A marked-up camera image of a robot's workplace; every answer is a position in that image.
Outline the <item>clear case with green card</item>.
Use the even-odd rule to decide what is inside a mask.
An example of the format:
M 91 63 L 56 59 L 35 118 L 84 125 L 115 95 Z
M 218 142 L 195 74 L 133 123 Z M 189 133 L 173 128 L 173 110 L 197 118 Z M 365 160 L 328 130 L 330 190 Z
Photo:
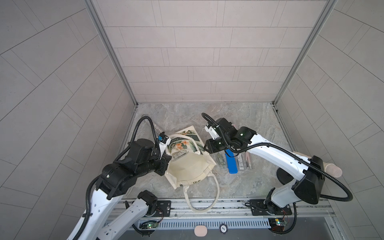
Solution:
M 221 153 L 217 153 L 216 157 L 217 157 L 220 168 L 223 169 L 224 171 L 227 170 L 228 169 L 227 162 L 223 157 L 223 155 Z

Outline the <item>cream canvas floral tote bag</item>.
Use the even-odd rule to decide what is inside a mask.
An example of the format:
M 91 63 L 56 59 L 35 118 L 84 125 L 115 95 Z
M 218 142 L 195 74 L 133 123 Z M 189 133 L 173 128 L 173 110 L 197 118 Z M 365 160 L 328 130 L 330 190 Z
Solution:
M 174 189 L 183 188 L 188 207 L 195 213 L 206 213 L 212 209 L 220 196 L 220 185 L 213 173 L 217 165 L 208 152 L 204 150 L 203 141 L 194 126 L 187 127 L 172 135 L 168 146 L 172 159 L 169 162 L 165 177 Z M 217 186 L 214 201 L 205 209 L 196 209 L 191 205 L 188 189 L 207 177 L 212 177 Z

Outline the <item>clear compass case with barcode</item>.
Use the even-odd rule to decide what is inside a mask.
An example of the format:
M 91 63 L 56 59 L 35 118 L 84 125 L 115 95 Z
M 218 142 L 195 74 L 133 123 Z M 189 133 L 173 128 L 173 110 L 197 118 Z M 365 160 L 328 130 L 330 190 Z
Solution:
M 244 162 L 243 162 L 242 154 L 238 154 L 237 157 L 238 157 L 239 169 L 240 170 L 244 170 L 245 169 L 245 165 L 244 165 Z

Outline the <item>clear case with pink insert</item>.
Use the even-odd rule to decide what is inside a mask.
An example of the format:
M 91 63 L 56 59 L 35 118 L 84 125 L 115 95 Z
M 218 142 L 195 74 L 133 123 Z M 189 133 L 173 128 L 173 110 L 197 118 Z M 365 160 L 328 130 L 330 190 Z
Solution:
M 246 164 L 248 169 L 252 169 L 252 161 L 251 161 L 251 156 L 249 152 L 246 152 Z

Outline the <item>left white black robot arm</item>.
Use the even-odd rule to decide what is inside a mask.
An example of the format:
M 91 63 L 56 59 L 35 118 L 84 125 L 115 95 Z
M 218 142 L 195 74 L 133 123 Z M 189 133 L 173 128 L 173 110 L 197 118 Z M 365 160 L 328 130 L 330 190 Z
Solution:
M 170 138 L 157 134 L 152 119 L 142 116 L 137 122 L 128 146 L 106 165 L 86 190 L 86 210 L 79 219 L 70 240 L 117 240 L 134 223 L 156 211 L 157 197 L 145 190 L 131 206 L 109 224 L 112 210 L 139 177 L 151 172 L 163 176 L 172 157 L 166 154 Z

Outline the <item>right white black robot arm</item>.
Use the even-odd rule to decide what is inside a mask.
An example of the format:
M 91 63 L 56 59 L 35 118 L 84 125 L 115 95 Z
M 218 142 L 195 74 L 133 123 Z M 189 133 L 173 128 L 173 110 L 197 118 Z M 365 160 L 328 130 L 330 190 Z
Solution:
M 326 173 L 321 158 L 316 156 L 306 158 L 290 152 L 248 127 L 236 129 L 225 118 L 214 120 L 206 113 L 202 113 L 202 117 L 207 121 L 205 130 L 211 136 L 204 146 L 207 152 L 213 154 L 229 150 L 238 155 L 247 152 L 262 157 L 292 177 L 292 180 L 282 187 L 270 190 L 264 201 L 268 213 L 278 215 L 281 209 L 300 201 L 316 205 L 320 198 L 338 202 L 353 200 L 351 191 L 338 179 Z M 323 195 L 322 189 L 326 179 L 339 186 L 346 196 Z

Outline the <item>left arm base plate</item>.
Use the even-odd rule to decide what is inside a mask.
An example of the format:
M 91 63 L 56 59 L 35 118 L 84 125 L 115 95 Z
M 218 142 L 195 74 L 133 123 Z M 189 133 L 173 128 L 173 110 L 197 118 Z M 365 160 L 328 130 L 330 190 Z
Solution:
M 155 212 L 151 215 L 151 217 L 169 217 L 171 212 L 171 204 L 171 201 L 158 201 Z

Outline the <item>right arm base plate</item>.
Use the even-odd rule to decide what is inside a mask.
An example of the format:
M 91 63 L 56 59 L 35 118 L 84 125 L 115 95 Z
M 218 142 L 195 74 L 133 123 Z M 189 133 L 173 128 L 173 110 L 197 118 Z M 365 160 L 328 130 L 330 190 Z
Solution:
M 265 200 L 249 200 L 245 206 L 251 209 L 252 216 L 290 216 L 293 214 L 293 208 L 289 206 L 284 208 L 268 207 Z

